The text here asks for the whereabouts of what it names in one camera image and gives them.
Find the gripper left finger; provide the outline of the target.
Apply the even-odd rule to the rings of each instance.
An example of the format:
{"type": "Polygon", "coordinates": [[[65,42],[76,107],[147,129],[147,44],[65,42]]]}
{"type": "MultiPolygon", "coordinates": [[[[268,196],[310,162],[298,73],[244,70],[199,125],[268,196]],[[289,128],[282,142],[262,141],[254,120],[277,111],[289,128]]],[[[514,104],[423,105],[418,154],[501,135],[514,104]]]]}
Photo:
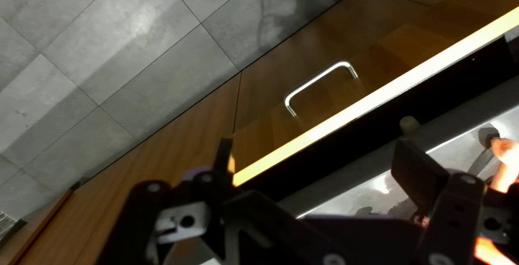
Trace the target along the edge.
{"type": "Polygon", "coordinates": [[[136,184],[97,258],[97,265],[165,265],[174,245],[200,239],[224,265],[291,265],[291,253],[257,227],[232,185],[232,139],[220,141],[209,168],[191,170],[176,187],[136,184]]]}

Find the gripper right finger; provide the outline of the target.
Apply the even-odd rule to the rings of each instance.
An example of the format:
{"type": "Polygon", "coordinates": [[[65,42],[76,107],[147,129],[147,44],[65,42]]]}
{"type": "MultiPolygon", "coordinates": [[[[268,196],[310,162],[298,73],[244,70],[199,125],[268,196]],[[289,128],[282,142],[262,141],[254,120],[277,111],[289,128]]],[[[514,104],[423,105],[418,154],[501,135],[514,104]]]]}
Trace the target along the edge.
{"type": "Polygon", "coordinates": [[[487,185],[441,167],[413,142],[397,141],[391,175],[426,213],[412,265],[519,265],[519,167],[511,151],[487,185]]]}

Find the wooden drawer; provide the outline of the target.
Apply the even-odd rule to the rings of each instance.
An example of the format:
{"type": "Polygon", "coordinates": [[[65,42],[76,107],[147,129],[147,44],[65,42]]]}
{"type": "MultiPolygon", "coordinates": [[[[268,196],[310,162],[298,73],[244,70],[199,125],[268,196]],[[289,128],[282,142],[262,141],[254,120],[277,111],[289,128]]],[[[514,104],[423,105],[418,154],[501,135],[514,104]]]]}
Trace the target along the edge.
{"type": "Polygon", "coordinates": [[[410,219],[390,173],[397,141],[486,179],[488,137],[519,139],[519,0],[443,0],[350,63],[361,98],[239,171],[237,187],[297,217],[410,219]]]}

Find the wooden cabinet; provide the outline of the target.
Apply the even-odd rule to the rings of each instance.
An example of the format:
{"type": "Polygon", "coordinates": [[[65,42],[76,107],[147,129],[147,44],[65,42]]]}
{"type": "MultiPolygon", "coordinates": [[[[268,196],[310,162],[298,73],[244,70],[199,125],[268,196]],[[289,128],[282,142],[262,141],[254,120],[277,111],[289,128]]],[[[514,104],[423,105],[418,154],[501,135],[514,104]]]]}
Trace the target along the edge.
{"type": "Polygon", "coordinates": [[[317,97],[315,114],[305,111],[298,119],[290,119],[280,104],[253,116],[245,109],[252,106],[252,97],[239,98],[252,93],[252,78],[242,71],[93,180],[52,201],[0,251],[0,265],[93,265],[134,184],[157,179],[178,183],[188,169],[212,163],[220,138],[229,136],[232,128],[238,144],[236,169],[247,170],[509,11],[517,11],[519,22],[519,0],[439,0],[418,6],[417,13],[410,13],[409,7],[397,9],[404,0],[382,1],[392,6],[395,17],[389,28],[377,27],[371,37],[367,27],[375,24],[373,18],[362,17],[363,24],[355,30],[331,28],[318,35],[313,29],[323,24],[324,17],[319,17],[250,66],[267,70],[274,80],[274,70],[281,66],[289,66],[293,74],[345,57],[361,80],[339,82],[339,76],[332,75],[323,83],[332,103],[317,97]]]}

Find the black utensil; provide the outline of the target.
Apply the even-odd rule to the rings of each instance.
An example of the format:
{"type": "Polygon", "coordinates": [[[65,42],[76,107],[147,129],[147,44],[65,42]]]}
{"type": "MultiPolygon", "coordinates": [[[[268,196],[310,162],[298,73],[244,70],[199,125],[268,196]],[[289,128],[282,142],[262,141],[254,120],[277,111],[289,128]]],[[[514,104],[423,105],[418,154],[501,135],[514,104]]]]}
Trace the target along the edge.
{"type": "Polygon", "coordinates": [[[491,142],[495,138],[501,138],[500,132],[493,125],[487,125],[478,129],[478,141],[482,145],[483,150],[477,158],[475,158],[468,173],[477,176],[487,166],[487,164],[494,158],[491,150],[491,142]]]}

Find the orange utensil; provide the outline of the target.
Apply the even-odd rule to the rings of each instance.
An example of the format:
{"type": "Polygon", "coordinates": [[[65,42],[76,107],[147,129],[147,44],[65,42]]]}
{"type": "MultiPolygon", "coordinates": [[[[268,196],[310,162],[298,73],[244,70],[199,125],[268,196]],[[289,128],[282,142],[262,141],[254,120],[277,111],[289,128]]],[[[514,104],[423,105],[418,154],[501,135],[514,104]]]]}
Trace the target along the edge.
{"type": "Polygon", "coordinates": [[[508,188],[519,177],[519,143],[507,138],[493,138],[491,150],[499,160],[499,166],[490,187],[495,191],[507,193],[508,188]]]}

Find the metal vent grille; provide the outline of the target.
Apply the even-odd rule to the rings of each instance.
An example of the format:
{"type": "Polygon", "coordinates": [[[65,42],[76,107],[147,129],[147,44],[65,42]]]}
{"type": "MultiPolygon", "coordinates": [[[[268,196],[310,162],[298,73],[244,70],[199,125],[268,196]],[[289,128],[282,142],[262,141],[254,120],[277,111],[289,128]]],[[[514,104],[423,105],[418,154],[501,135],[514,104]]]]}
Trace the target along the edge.
{"type": "Polygon", "coordinates": [[[4,246],[27,222],[23,219],[14,219],[0,211],[0,247],[4,246]]]}

